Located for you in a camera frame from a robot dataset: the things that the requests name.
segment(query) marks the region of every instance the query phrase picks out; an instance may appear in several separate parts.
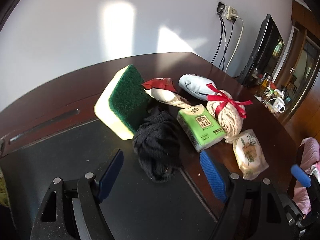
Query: black fuzzy object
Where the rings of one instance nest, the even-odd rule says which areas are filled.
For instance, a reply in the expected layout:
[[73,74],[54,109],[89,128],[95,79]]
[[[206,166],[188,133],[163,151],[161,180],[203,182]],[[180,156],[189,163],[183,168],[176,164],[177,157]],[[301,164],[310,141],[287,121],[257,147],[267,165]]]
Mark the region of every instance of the black fuzzy object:
[[153,182],[166,182],[181,167],[179,129],[167,112],[153,108],[133,137],[133,150]]

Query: transparent plastic wrapper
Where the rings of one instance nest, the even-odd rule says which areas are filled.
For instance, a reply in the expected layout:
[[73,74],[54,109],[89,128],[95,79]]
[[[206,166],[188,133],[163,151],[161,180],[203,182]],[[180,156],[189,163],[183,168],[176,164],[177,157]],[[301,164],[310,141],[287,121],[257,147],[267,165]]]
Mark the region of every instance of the transparent plastic wrapper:
[[253,180],[269,167],[252,129],[230,137],[226,142],[233,145],[233,152],[244,179]]

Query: blue gripper pad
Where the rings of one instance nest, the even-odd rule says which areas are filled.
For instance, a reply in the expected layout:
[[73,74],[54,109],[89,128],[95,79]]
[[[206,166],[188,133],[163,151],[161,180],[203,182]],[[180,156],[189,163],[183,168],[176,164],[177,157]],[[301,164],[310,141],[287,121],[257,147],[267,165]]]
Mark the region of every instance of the blue gripper pad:
[[291,174],[301,183],[303,187],[311,186],[311,178],[297,164],[291,167]]
[[103,175],[101,180],[99,181],[99,192],[97,195],[97,199],[102,202],[104,199],[106,199],[110,191],[113,187],[113,184],[116,181],[116,178],[118,177],[118,174],[121,170],[121,167],[123,165],[124,156],[123,152],[119,150],[113,160],[111,161],[108,169],[106,170],[106,173]]
[[200,153],[200,164],[214,196],[225,203],[228,197],[224,180],[205,151]]

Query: wooden desk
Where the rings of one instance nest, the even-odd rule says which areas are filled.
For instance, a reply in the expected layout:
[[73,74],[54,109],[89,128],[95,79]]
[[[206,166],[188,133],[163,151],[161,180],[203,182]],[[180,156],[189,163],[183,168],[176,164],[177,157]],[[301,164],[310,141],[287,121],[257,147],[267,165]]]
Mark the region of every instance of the wooden desk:
[[[194,73],[209,77],[218,89],[228,91],[235,100],[250,99],[253,104],[246,106],[247,118],[242,130],[254,130],[270,166],[257,179],[268,177],[279,190],[287,191],[291,180],[290,167],[297,152],[290,135],[242,85],[191,52],[148,54],[103,62],[68,73],[30,91],[0,113],[0,137],[4,140],[1,157],[59,131],[96,119],[94,104],[114,74],[129,64],[137,67],[144,80],[171,77],[178,90],[180,76]],[[191,103],[201,103],[184,91],[181,95]],[[177,113],[174,107],[170,111]],[[223,204],[214,198],[202,172],[199,154],[186,135],[182,135],[182,140],[180,156],[186,174],[218,217]],[[209,151],[230,172],[241,174],[232,145],[220,142]]]

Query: tv screen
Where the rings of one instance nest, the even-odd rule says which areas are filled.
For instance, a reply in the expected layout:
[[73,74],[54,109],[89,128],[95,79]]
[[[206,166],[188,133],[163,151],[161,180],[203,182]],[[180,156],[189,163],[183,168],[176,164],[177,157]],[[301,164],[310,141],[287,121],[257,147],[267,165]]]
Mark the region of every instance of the tv screen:
[[265,73],[272,75],[284,48],[283,39],[270,14],[263,20],[251,56],[238,82],[248,87],[260,83]]

